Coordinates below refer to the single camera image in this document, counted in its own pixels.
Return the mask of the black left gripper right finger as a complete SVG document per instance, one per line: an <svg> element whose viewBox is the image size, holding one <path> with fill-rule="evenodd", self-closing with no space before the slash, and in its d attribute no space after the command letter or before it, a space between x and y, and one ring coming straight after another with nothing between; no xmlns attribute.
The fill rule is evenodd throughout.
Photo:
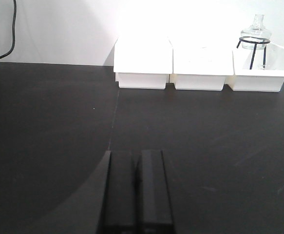
<svg viewBox="0 0 284 234"><path fill-rule="evenodd" d="M172 234L173 219L162 152L143 150L136 175L138 233Z"/></svg>

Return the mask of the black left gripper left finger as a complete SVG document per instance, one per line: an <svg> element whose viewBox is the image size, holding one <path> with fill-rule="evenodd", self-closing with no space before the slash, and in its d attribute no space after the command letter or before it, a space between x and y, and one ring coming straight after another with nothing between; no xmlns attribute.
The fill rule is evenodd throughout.
<svg viewBox="0 0 284 234"><path fill-rule="evenodd" d="M103 233L135 233L135 167L130 151L112 151Z"/></svg>

